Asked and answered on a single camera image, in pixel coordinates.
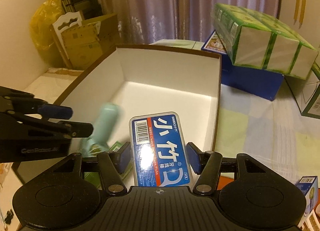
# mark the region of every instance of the checkered tablecloth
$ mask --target checkered tablecloth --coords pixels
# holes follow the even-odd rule
[[[215,151],[247,153],[291,182],[320,175],[320,120],[300,115],[286,82],[272,102],[221,85]]]

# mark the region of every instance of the green packaging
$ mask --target green packaging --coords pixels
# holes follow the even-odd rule
[[[220,3],[212,16],[233,65],[307,78],[318,51],[288,25],[258,11]]]
[[[116,152],[117,150],[119,150],[122,147],[122,143],[120,142],[116,142],[111,148],[110,151],[114,151]],[[102,151],[100,150],[99,147],[94,147],[94,145],[92,146],[92,152],[94,152],[95,155],[97,155],[98,153],[101,153]],[[125,169],[125,172],[123,174],[120,175],[120,178],[123,180],[128,174],[129,172],[132,170],[132,162],[130,161],[127,168]],[[84,179],[86,181],[89,181],[90,183],[92,183],[93,185],[95,185],[95,187],[97,189],[101,189],[101,183],[100,183],[100,177],[99,177],[99,173],[98,172],[85,172],[84,173]]]

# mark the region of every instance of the brand logo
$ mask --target brand logo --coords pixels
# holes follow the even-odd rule
[[[163,192],[165,192],[163,189],[158,189],[158,190],[156,190],[156,192],[160,195],[160,194],[162,194]]]
[[[47,153],[47,152],[57,152],[59,147],[53,148],[34,148],[34,149],[21,149],[22,154],[33,154],[33,153]]]

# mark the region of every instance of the white cabinet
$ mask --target white cabinet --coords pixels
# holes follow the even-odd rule
[[[305,38],[313,47],[320,47],[320,0],[282,0],[280,21],[289,25]]]

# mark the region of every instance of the blue dental floss pick box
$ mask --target blue dental floss pick box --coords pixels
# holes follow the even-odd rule
[[[240,89],[270,101],[275,99],[280,85],[284,80],[282,74],[232,65],[227,51],[216,31],[213,31],[201,50],[221,54],[221,84]]]
[[[303,176],[297,183],[298,187],[306,197],[307,206],[300,222],[304,222],[310,215],[318,202],[318,176]]]
[[[134,117],[130,137],[136,186],[192,184],[179,117],[174,112]]]

